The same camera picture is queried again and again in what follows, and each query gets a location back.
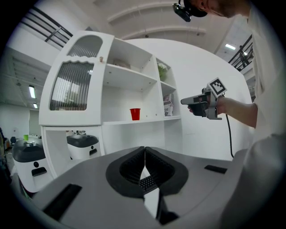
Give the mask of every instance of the white curved wall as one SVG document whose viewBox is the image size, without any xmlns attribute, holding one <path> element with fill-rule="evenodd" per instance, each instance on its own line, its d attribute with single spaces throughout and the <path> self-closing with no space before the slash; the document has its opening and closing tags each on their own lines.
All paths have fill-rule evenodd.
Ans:
<svg viewBox="0 0 286 229">
<path fill-rule="evenodd" d="M 175 76 L 179 99 L 201 94 L 202 88 L 219 77 L 227 88 L 226 97 L 251 103 L 244 76 L 227 62 L 201 48 L 163 39 L 134 39 L 128 41 L 170 65 Z M 196 157 L 231 160 L 229 133 L 224 114 L 220 120 L 192 115 L 187 106 L 180 105 L 183 126 L 183 154 Z M 253 128 L 229 117 L 233 153 L 247 148 L 252 141 Z"/>
</svg>

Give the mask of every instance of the ceiling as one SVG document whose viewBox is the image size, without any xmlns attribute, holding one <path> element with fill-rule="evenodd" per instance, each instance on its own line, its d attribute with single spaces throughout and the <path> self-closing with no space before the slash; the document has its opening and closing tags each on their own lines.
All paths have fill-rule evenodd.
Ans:
<svg viewBox="0 0 286 229">
<path fill-rule="evenodd" d="M 176 0 L 44 1 L 45 4 L 60 2 L 92 30 L 121 39 L 148 37 L 185 42 L 210 51 L 225 61 L 237 52 L 226 48 L 225 44 L 238 48 L 251 34 L 246 19 L 241 16 L 226 19 L 207 15 L 204 18 L 192 17 L 192 21 L 187 23 L 172 9 Z M 6 49 L 0 64 L 0 102 L 30 109 L 34 108 L 35 102 L 39 107 L 47 69 L 41 69 L 35 60 L 10 48 Z M 36 99 L 30 96 L 30 84 L 35 86 Z"/>
<path fill-rule="evenodd" d="M 34 103 L 40 106 L 42 89 L 48 71 L 34 65 L 34 60 L 23 57 L 17 52 L 6 48 L 0 66 L 0 102 L 34 109 Z M 32 98 L 29 85 L 35 87 Z"/>
<path fill-rule="evenodd" d="M 71 1 L 62 2 L 78 18 L 83 18 L 83 14 L 92 18 L 89 26 L 94 31 L 113 34 L 123 40 L 171 39 L 212 53 L 219 49 L 234 20 L 207 15 L 185 22 L 173 11 L 172 5 L 177 0 L 73 0 L 73 6 Z"/>
<path fill-rule="evenodd" d="M 247 19 L 241 15 L 236 16 L 216 55 L 228 62 L 237 53 L 240 45 L 243 45 L 251 34 Z M 227 48 L 225 47 L 226 44 L 230 44 L 236 49 Z"/>
</svg>

